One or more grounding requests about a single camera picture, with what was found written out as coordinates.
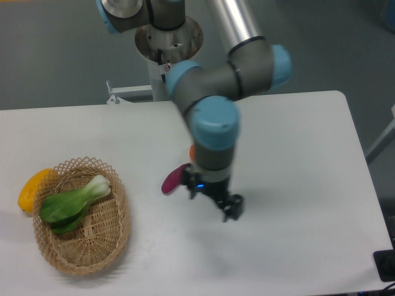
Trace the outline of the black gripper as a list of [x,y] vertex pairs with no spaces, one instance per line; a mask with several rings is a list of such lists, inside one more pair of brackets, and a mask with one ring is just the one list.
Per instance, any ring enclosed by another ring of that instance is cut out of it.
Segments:
[[237,221],[243,214],[243,196],[229,194],[229,182],[230,169],[196,171],[187,163],[181,171],[181,184],[189,191],[189,199],[193,200],[197,193],[211,198],[223,212],[223,222]]

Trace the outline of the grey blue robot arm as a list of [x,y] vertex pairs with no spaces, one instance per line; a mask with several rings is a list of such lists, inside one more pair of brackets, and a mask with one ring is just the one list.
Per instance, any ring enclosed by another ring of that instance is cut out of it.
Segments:
[[199,27],[186,15],[184,1],[98,1],[110,32],[136,30],[140,53],[163,72],[153,91],[163,89],[183,117],[193,145],[191,162],[172,171],[162,184],[171,194],[185,186],[191,197],[208,196],[226,220],[237,220],[244,200],[228,185],[239,134],[236,101],[286,83],[291,58],[262,35],[246,1],[208,1],[228,59],[205,69],[193,60],[200,50]]

